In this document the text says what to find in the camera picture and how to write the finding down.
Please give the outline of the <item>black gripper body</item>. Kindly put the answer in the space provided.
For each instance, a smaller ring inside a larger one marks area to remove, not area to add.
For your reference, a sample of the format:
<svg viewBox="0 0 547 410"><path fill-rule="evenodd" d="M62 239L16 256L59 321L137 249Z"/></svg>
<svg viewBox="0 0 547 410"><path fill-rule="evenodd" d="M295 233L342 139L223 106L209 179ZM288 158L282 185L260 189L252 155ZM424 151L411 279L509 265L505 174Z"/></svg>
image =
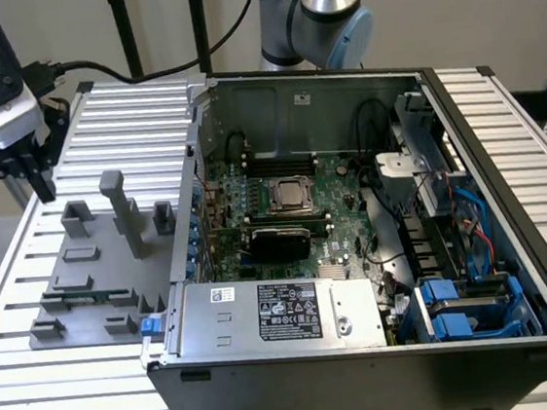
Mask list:
<svg viewBox="0 0 547 410"><path fill-rule="evenodd" d="M25 136L14 145L0 149L0 179L8 175L30 177L57 164L70 123L70 103L64 98L48 98L42 103L45 125L49 134L40 143L34 134Z"/></svg>

